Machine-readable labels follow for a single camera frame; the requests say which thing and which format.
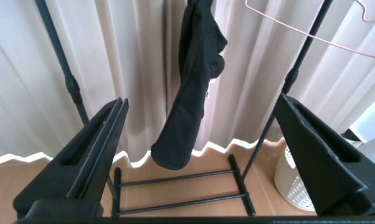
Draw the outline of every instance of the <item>copper wire hanger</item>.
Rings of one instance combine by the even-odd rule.
[[[362,9],[363,9],[362,20],[363,20],[364,22],[367,22],[367,23],[370,23],[370,24],[375,24],[375,20],[367,20],[367,19],[366,19],[366,11],[367,11],[367,9],[366,9],[366,6],[363,4],[363,2],[361,2],[360,0],[354,0],[354,1],[356,1],[356,2],[362,7]],[[262,15],[262,16],[265,16],[266,18],[268,18],[268,19],[270,19],[270,20],[272,20],[272,21],[274,21],[274,22],[279,23],[280,25],[283,25],[283,26],[285,26],[285,27],[287,27],[287,28],[289,28],[289,29],[292,29],[292,30],[294,30],[294,31],[297,31],[297,32],[299,32],[299,33],[301,33],[301,34],[304,34],[304,35],[306,35],[306,36],[312,37],[312,38],[314,38],[314,39],[316,39],[316,40],[322,41],[322,42],[324,42],[324,43],[326,43],[326,44],[333,45],[333,46],[338,47],[338,48],[341,48],[341,49],[343,49],[343,50],[348,50],[348,51],[353,52],[353,53],[356,53],[356,54],[361,54],[361,55],[364,55],[364,56],[367,56],[367,57],[375,58],[374,55],[370,55],[370,54],[365,53],[365,52],[360,52],[360,51],[358,51],[358,50],[353,50],[353,49],[350,49],[350,48],[344,47],[344,46],[339,45],[339,44],[334,44],[334,43],[332,43],[332,42],[330,42],[330,41],[323,40],[323,39],[321,39],[321,38],[319,38],[319,37],[315,37],[314,35],[308,34],[308,33],[306,33],[306,32],[303,32],[303,31],[299,30],[299,29],[296,29],[296,28],[294,28],[294,27],[292,27],[292,26],[289,26],[289,25],[287,25],[287,24],[285,24],[285,23],[283,23],[283,22],[280,22],[280,21],[278,21],[278,20],[276,20],[276,19],[274,19],[274,18],[272,18],[272,17],[270,17],[270,16],[268,16],[268,15],[265,15],[264,13],[262,13],[262,12],[256,10],[256,9],[254,9],[254,8],[250,7],[250,6],[247,4],[247,0],[245,0],[245,6],[248,7],[249,9],[253,10],[253,11],[256,12],[256,13],[258,13],[258,14],[260,14],[260,15]]]

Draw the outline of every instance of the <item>white basket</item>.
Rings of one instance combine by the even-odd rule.
[[[280,156],[274,178],[277,190],[286,201],[302,210],[315,211],[288,147]]]

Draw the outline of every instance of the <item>curtain fold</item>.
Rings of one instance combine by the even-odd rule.
[[[375,19],[375,0],[364,0]],[[249,5],[309,31],[322,0],[252,0]],[[118,151],[143,158],[179,88],[178,45],[186,1],[47,1],[91,118],[128,98]],[[225,70],[209,85],[195,149],[208,141],[258,139],[305,36],[263,18],[244,1],[216,0],[212,13],[229,44]],[[375,26],[354,1],[333,1],[318,36],[375,54]],[[375,100],[375,59],[314,40],[290,96],[343,132]],[[82,128],[33,0],[0,1],[0,156],[55,156]],[[268,138],[280,135],[278,124]]]

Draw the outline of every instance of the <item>clothing rack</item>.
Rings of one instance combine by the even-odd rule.
[[[318,15],[316,16],[316,19],[310,29],[311,35],[316,35],[323,19],[326,16],[326,13],[331,5],[333,0],[324,0],[320,11]],[[50,41],[52,42],[53,48],[55,49],[56,56],[60,62],[60,66],[62,67],[64,76],[65,76],[65,82],[68,92],[70,93],[73,102],[75,103],[78,113],[81,117],[82,123],[85,125],[88,123],[88,116],[87,112],[85,111],[85,107],[83,105],[82,97],[80,94],[80,88],[78,87],[78,83],[75,79],[75,77],[72,75],[72,72],[70,70],[69,64],[67,62],[67,59],[65,58],[65,54],[63,51],[63,48],[61,46],[59,36],[57,35],[56,29],[54,27],[54,23],[52,21],[52,18],[49,14],[49,10],[47,8],[45,0],[36,0],[36,4],[40,13],[40,16],[44,22],[45,28],[48,32]],[[313,41],[312,37],[307,37],[303,47],[301,48],[301,51],[294,63],[293,68],[287,73],[287,76],[285,78],[285,83],[283,84],[281,94],[287,94],[294,84],[295,80],[298,76],[299,68],[305,58],[306,53],[308,52],[310,45]],[[265,140],[265,137],[275,119],[275,107],[273,108],[268,121],[260,135],[260,138],[258,140],[257,145],[255,146],[254,152],[252,156],[249,159],[249,162],[247,163],[243,174],[240,174],[239,166],[236,163],[235,157],[233,155],[230,155],[228,160],[230,164],[230,169],[228,170],[221,170],[221,171],[215,171],[215,172],[206,172],[201,174],[193,174],[193,175],[183,175],[179,177],[168,177],[168,178],[162,178],[162,179],[153,179],[153,180],[144,180],[144,181],[138,181],[138,182],[127,182],[122,183],[121,182],[121,169],[117,167],[115,169],[114,173],[114,183],[112,183],[110,176],[107,178],[107,184],[110,188],[110,191],[113,196],[113,206],[112,206],[112,216],[113,217],[119,217],[121,215],[127,215],[132,213],[139,213],[139,212],[148,212],[148,211],[154,211],[154,210],[161,210],[165,208],[174,208],[174,207],[182,207],[186,205],[195,205],[199,203],[206,203],[206,202],[215,202],[219,200],[227,200],[232,198],[241,198],[243,200],[243,203],[245,205],[246,212],[248,216],[254,216],[255,215],[255,209],[252,205],[250,194],[247,191],[247,188],[244,184],[244,179],[246,178],[250,168],[252,167],[252,164],[254,163],[255,158],[257,157],[259,150],[263,144],[263,141]],[[191,178],[198,178],[198,177],[207,177],[210,175],[222,175],[222,174],[230,174],[233,173],[236,184],[239,188],[238,194],[232,194],[232,195],[226,195],[223,197],[212,197],[212,198],[206,198],[201,200],[192,200],[188,202],[180,202],[180,203],[172,203],[167,205],[158,205],[153,207],[146,207],[146,208],[137,208],[137,209],[131,209],[131,210],[120,210],[120,192],[122,187],[129,187],[134,185],[143,185],[143,184],[153,184],[153,183],[160,183],[160,182],[167,182],[167,181],[174,181],[174,180],[183,180],[183,179],[191,179]]]

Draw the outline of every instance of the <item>wooden floor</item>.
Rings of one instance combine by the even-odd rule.
[[[305,212],[286,202],[277,192],[273,174],[282,151],[285,148],[283,140],[278,143],[264,144],[253,168],[250,170],[245,184],[250,192],[257,216],[264,215],[316,215]],[[189,164],[178,171],[166,170],[149,158],[141,167],[132,168],[128,159],[123,157],[115,162],[114,168],[122,170],[122,181],[157,179],[178,175],[197,174],[229,169],[227,156],[233,154],[241,169],[244,169],[251,150],[240,146],[231,146],[223,154],[207,148],[201,157],[192,156]],[[42,170],[48,161],[39,160],[31,164],[9,161],[0,165],[0,223],[11,223],[16,219],[12,208],[13,198]],[[121,190],[121,209],[133,209],[166,203],[197,200],[208,197],[239,193],[233,174],[223,174],[211,177],[176,180],[150,185],[125,187]],[[106,186],[102,197],[103,216],[110,216],[112,197]],[[131,214],[129,217],[191,217],[191,216],[245,216],[246,211],[241,198],[218,202],[202,203],[179,208],[170,208],[153,212]]]

